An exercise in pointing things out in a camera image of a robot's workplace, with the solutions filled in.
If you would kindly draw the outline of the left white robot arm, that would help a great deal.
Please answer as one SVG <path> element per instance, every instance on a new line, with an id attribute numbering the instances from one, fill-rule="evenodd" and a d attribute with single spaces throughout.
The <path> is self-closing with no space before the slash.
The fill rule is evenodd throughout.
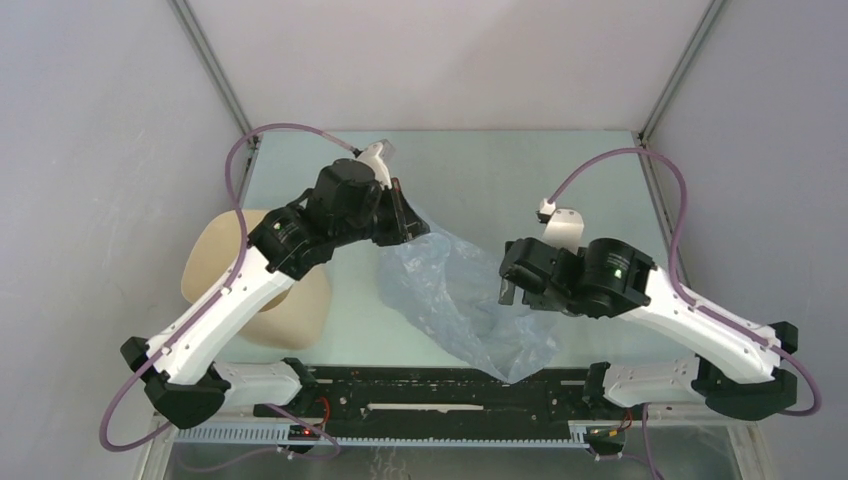
<path id="1" fill-rule="evenodd" d="M 364 162 L 339 159 L 313 187 L 269 211 L 247 235 L 236 260 L 178 320 L 149 339 L 121 347 L 154 409 L 190 429 L 222 409 L 271 404 L 304 416 L 316 390 L 298 361 L 217 363 L 222 348 L 274 298 L 288 292 L 336 249 L 371 241 L 397 246 L 430 231 L 398 179 L 378 179 Z"/>

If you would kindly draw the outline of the blue plastic trash bag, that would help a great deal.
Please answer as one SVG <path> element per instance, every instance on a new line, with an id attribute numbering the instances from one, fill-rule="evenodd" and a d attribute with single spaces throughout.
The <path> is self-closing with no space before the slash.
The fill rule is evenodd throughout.
<path id="1" fill-rule="evenodd" d="M 499 302 L 498 258 L 437 225 L 378 256 L 381 301 L 446 353 L 505 383 L 549 366 L 555 318 Z"/>

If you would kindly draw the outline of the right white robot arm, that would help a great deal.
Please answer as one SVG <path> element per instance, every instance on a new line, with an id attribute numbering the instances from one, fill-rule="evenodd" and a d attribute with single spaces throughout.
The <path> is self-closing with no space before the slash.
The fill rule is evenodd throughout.
<path id="1" fill-rule="evenodd" d="M 576 252 L 536 238 L 508 241 L 499 275 L 502 304 L 521 289 L 532 310 L 631 322 L 689 349 L 668 363 L 590 365 L 581 402 L 593 417 L 646 403 L 703 403 L 729 418 L 759 421 L 797 402 L 798 379 L 781 368 L 777 352 L 796 350 L 794 325 L 737 317 L 723 324 L 714 317 L 717 306 L 688 304 L 667 271 L 623 241 L 596 239 Z"/>

